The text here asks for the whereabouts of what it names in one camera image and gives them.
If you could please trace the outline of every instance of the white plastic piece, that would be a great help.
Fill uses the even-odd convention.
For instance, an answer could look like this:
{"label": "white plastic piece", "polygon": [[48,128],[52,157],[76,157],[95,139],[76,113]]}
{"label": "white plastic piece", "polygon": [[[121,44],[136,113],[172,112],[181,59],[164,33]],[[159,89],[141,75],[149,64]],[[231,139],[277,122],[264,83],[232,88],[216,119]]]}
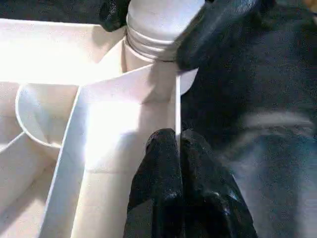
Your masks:
{"label": "white plastic piece", "polygon": [[25,133],[17,136],[0,153],[0,213],[52,163]]}
{"label": "white plastic piece", "polygon": [[93,24],[0,19],[0,32],[2,80],[82,85],[94,80],[125,28],[110,33]]}
{"label": "white plastic piece", "polygon": [[0,82],[0,152],[22,132],[14,109],[18,88],[17,83]]}
{"label": "white plastic piece", "polygon": [[1,238],[35,238],[43,220],[54,165],[48,166],[30,187],[0,213]]}
{"label": "white plastic piece", "polygon": [[[147,65],[155,64],[155,74],[158,75],[160,84],[168,83],[170,72],[177,70],[177,65],[174,62],[164,62],[147,58],[136,52],[124,38],[119,41],[109,53],[102,59],[99,64],[98,73],[104,78],[113,78],[122,75],[123,73],[142,68]],[[188,72],[179,72],[180,75],[180,93],[183,95],[193,85],[198,69]]]}
{"label": "white plastic piece", "polygon": [[78,86],[25,84],[16,96],[23,131],[51,158],[57,159]]}
{"label": "white plastic piece", "polygon": [[[122,237],[131,181],[149,136],[161,128],[180,134],[179,77],[176,68],[164,73],[160,67],[81,88],[40,238]],[[57,214],[59,206],[64,210]]]}
{"label": "white plastic piece", "polygon": [[179,37],[204,0],[132,0],[127,14],[128,41],[140,54],[174,60]]}

